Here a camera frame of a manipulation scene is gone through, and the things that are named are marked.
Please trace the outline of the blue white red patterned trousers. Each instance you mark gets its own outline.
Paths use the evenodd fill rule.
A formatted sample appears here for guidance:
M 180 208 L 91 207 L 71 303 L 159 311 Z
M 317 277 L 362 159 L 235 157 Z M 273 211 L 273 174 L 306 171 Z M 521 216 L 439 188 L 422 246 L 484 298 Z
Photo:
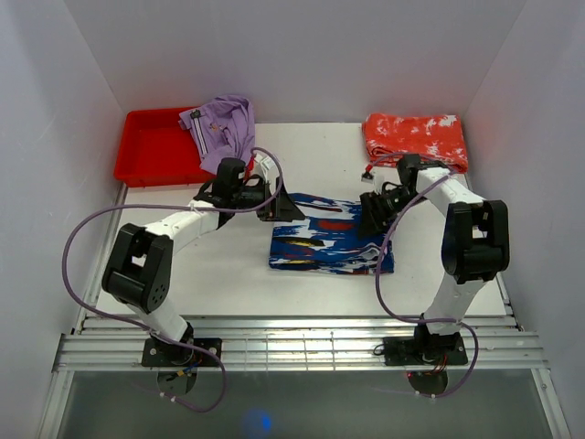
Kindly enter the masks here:
M 376 271 L 380 234 L 360 239 L 357 201 L 291 194 L 305 219 L 273 226 L 268 263 L 273 270 L 367 275 Z

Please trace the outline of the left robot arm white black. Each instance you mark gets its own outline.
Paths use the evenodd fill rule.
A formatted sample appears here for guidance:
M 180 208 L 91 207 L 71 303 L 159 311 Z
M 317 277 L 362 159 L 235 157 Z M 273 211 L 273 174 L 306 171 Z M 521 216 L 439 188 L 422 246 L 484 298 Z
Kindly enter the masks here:
M 194 354 L 193 329 L 170 299 L 173 257 L 192 241 L 223 227 L 237 210 L 251 210 L 261 221 L 292 222 L 305 216 L 287 193 L 262 174 L 246 176 L 238 158 L 224 158 L 216 176 L 203 185 L 188 209 L 138 226 L 123 225 L 116 237 L 101 280 L 101 288 L 127 305 L 156 333 L 154 345 L 174 365 Z

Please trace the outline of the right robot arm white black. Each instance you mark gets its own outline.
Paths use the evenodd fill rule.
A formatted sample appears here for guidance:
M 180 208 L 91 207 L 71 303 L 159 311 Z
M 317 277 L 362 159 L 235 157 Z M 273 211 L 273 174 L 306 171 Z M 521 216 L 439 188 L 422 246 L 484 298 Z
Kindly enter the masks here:
M 476 195 L 454 177 L 453 167 L 436 159 L 405 154 L 397 170 L 397 185 L 382 182 L 361 194 L 358 236 L 382 236 L 380 254 L 386 256 L 399 220 L 428 200 L 444 217 L 444 274 L 430 307 L 410 320 L 412 335 L 383 339 L 384 361 L 388 366 L 464 365 L 463 318 L 477 293 L 509 264 L 507 205 Z

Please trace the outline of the folded orange white trousers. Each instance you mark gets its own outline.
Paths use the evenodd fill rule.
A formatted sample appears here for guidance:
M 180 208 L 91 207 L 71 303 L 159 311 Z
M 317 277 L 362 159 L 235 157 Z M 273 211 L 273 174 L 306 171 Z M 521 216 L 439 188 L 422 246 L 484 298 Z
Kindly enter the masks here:
M 464 174 L 468 155 L 463 125 L 457 115 L 398 116 L 372 113 L 361 124 L 361 133 L 374 166 L 394 167 L 405 154 L 418 154 L 443 162 Z

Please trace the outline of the purple trousers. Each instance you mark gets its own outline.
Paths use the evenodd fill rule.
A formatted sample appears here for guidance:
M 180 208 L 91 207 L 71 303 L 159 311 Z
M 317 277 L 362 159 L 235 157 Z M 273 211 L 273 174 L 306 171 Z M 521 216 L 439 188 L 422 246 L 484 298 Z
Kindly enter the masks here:
M 251 101 L 241 95 L 221 95 L 179 114 L 179 126 L 189 131 L 200 158 L 200 168 L 215 175 L 224 158 L 245 164 L 255 145 L 255 114 Z

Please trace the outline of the red plastic tray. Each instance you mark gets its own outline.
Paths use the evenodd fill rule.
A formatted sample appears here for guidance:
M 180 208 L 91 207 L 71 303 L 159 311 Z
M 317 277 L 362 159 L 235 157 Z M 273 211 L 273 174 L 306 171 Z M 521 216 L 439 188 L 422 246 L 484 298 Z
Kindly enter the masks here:
M 214 177 L 200 168 L 195 142 L 178 123 L 181 112 L 196 107 L 129 112 L 113 176 L 127 187 L 199 184 Z

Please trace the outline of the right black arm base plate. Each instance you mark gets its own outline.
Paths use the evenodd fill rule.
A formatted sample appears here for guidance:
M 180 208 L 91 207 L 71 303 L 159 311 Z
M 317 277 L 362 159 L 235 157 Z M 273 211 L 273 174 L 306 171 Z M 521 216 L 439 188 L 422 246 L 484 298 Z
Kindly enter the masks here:
M 468 363 L 460 333 L 449 336 L 384 337 L 381 355 L 386 366 L 464 366 Z

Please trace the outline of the aluminium rail frame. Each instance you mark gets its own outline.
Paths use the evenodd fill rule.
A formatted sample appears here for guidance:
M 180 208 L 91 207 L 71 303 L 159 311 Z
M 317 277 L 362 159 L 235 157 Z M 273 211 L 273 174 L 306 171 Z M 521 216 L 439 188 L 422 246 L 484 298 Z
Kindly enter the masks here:
M 429 204 L 411 209 L 400 221 L 396 240 L 403 267 L 388 280 L 386 293 L 392 313 L 375 301 L 370 278 L 275 272 L 258 257 L 246 268 L 259 285 L 243 288 L 239 296 L 244 304 L 256 305 L 272 287 L 280 286 L 284 296 L 274 308 L 262 308 L 257 315 L 239 314 L 232 308 L 232 297 L 221 293 L 221 312 L 207 313 L 206 290 L 199 285 L 188 300 L 194 310 L 187 319 L 198 334 L 222 339 L 230 372 L 379 370 L 383 363 L 374 356 L 375 341 L 410 332 L 414 313 L 436 293 L 444 221 L 442 211 Z M 528 371 L 551 435 L 570 437 L 537 333 L 518 323 L 501 279 L 489 284 L 487 293 L 505 311 L 467 315 L 463 339 L 477 359 L 475 370 Z M 92 309 L 82 310 L 71 333 L 59 342 L 38 436 L 55 438 L 64 427 L 76 373 L 139 371 L 146 337 L 125 313 L 96 315 Z

